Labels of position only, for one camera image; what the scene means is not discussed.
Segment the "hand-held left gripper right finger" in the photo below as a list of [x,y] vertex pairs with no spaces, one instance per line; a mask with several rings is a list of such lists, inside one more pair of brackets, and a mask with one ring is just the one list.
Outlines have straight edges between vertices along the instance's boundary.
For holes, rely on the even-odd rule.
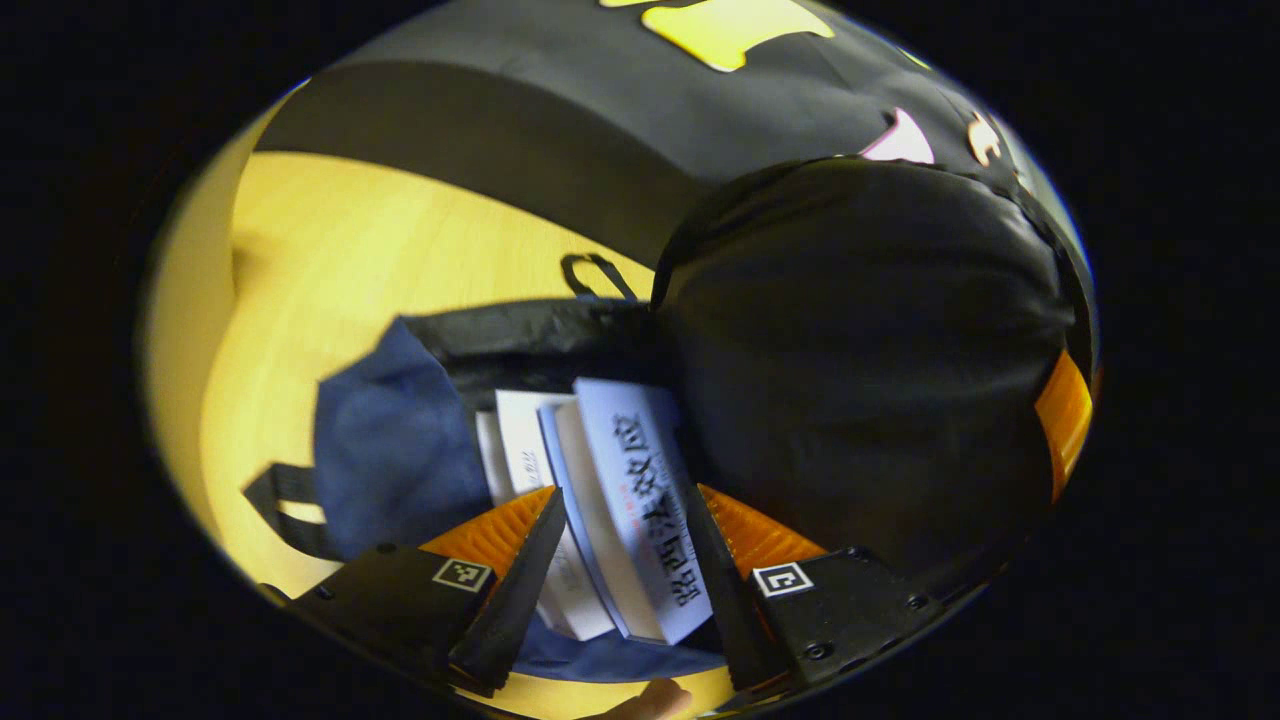
[[863,547],[826,552],[704,484],[687,530],[739,696],[810,691],[865,670],[945,615],[945,602]]

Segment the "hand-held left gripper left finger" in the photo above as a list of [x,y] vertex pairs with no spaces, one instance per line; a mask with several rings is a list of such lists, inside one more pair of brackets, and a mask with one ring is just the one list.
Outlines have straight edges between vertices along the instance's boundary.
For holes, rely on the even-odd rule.
[[426,544],[379,544],[282,605],[424,685],[490,698],[507,683],[564,528],[564,496],[545,487]]

